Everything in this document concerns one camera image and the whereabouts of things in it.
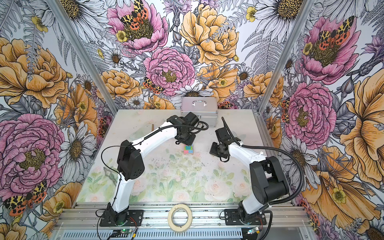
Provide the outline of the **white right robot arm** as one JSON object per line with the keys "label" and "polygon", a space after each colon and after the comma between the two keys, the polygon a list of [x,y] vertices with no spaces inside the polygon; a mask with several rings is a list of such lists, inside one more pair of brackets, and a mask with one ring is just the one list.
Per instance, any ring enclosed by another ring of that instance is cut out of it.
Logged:
{"label": "white right robot arm", "polygon": [[212,143],[210,154],[223,162],[235,158],[250,169],[252,193],[239,203],[234,220],[250,224],[254,219],[261,219],[263,210],[272,201],[290,191],[279,160],[257,153],[253,146],[247,147],[239,138],[231,136],[225,127],[215,130],[215,133],[218,141]]}

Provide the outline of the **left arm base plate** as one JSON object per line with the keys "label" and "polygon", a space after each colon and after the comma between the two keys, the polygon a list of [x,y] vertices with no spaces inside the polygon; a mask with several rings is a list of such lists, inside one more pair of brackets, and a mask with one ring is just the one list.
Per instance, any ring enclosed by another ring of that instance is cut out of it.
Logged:
{"label": "left arm base plate", "polygon": [[143,210],[124,210],[117,213],[113,209],[105,210],[100,221],[101,227],[140,227]]}

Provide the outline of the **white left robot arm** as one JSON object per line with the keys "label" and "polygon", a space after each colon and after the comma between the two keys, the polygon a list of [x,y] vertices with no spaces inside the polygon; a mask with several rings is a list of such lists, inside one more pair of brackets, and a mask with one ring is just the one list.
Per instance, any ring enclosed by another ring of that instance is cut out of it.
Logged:
{"label": "white left robot arm", "polygon": [[125,140],[119,147],[117,170],[119,180],[113,199],[107,204],[101,217],[101,226],[123,226],[127,221],[141,225],[138,214],[129,210],[130,196],[135,179],[145,171],[144,157],[170,139],[176,144],[192,146],[196,134],[209,129],[209,125],[193,113],[184,117],[173,115],[160,127],[132,142]]}

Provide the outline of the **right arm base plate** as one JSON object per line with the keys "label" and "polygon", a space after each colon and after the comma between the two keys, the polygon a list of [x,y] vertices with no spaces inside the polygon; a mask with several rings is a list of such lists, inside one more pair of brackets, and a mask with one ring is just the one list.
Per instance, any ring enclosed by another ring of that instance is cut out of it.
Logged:
{"label": "right arm base plate", "polygon": [[225,209],[224,218],[227,226],[237,226],[237,225],[266,225],[267,220],[264,214],[255,212],[253,214],[248,214],[243,209]]}

